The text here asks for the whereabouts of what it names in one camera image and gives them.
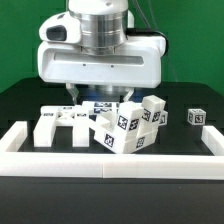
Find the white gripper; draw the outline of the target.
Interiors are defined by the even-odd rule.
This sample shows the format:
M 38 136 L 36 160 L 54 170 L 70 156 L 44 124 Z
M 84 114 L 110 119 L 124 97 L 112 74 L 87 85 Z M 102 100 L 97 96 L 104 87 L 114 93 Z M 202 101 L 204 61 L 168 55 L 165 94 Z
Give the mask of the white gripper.
M 129 36 L 112 55 L 92 56 L 80 47 L 42 42 L 38 49 L 38 72 L 45 82 L 67 83 L 66 89 L 77 103 L 74 84 L 127 87 L 124 102 L 133 87 L 155 88 L 161 82 L 161 57 L 166 41 L 161 36 Z

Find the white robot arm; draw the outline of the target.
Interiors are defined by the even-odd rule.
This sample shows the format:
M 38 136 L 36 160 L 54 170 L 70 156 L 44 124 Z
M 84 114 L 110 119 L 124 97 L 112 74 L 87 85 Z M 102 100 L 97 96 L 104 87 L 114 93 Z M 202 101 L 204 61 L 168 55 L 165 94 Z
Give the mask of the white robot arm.
M 128 0 L 68 0 L 68 9 L 39 29 L 38 73 L 42 80 L 76 86 L 155 88 L 161 83 L 163 35 L 136 29 Z

